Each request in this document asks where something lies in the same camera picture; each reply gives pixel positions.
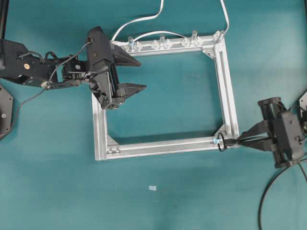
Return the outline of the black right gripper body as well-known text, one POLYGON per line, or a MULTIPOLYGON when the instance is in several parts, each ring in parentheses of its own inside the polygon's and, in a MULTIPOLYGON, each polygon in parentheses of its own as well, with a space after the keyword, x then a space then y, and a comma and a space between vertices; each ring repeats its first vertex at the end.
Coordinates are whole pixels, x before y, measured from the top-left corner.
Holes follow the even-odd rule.
POLYGON ((281 101, 280 97, 272 97, 258 101, 263 120, 269 121, 270 130, 267 132, 268 137, 273 141, 273 158, 275 168, 287 168, 291 166, 289 160, 287 160, 278 147, 276 135, 273 132, 273 120, 277 118, 278 112, 285 111, 286 108, 281 101))

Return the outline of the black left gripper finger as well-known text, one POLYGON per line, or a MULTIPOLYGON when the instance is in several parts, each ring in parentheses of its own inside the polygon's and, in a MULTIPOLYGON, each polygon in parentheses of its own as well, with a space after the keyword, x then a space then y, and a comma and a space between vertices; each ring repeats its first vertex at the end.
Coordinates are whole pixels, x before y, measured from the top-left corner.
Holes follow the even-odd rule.
POLYGON ((140 67, 141 63, 118 45, 110 44, 116 66, 140 67))
POLYGON ((146 89, 146 85, 134 84, 134 83, 121 83, 118 85, 118 95, 124 99, 128 99, 131 96, 146 89))

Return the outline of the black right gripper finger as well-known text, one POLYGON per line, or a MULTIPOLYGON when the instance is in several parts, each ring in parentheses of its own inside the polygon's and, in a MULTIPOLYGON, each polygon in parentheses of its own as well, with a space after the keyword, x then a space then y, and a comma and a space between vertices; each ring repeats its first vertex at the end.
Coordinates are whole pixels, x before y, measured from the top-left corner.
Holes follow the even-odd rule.
POLYGON ((267 134, 267 137, 272 138, 272 124, 270 120, 263 120, 255 124, 248 131, 243 132, 238 139, 248 139, 258 137, 260 134, 267 134))
POLYGON ((276 151, 276 144, 272 140, 253 140, 239 143, 241 146, 261 151, 276 151))

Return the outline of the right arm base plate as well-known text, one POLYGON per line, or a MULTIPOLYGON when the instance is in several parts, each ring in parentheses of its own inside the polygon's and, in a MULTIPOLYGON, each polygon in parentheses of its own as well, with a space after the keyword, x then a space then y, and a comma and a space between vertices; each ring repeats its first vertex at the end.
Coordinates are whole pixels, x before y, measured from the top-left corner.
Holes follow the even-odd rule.
POLYGON ((303 112, 307 110, 307 91, 305 91, 302 96, 298 99, 299 107, 300 107, 300 114, 302 115, 303 112))

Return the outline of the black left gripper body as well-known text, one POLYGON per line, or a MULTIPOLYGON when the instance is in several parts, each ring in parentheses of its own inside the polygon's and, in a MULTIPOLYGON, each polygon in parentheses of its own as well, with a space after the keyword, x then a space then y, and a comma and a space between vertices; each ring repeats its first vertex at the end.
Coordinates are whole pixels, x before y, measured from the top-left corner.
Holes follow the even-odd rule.
POLYGON ((120 83, 114 59, 109 71, 100 74, 89 72, 86 61, 84 78, 88 79, 90 90, 102 109, 116 109, 120 103, 125 101, 123 97, 118 95, 120 83))

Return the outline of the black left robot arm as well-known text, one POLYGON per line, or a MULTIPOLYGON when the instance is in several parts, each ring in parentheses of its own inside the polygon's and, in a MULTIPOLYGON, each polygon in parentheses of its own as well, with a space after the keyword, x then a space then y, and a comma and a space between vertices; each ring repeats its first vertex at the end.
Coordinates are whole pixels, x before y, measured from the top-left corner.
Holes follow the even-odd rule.
POLYGON ((90 39, 84 45, 87 60, 77 56, 51 58, 29 51, 23 44, 0 41, 0 76, 20 85, 55 90, 88 84, 102 109, 117 109, 126 99, 143 91, 146 85, 120 83, 117 66, 139 67, 141 64, 107 39, 90 39))

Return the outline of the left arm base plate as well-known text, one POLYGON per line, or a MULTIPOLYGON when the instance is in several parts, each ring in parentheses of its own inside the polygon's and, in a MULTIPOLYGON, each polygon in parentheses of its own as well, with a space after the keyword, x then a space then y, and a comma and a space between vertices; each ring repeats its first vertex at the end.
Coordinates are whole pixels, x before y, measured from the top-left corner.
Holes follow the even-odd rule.
POLYGON ((11 130, 13 112, 13 96, 0 86, 0 139, 2 140, 11 130))

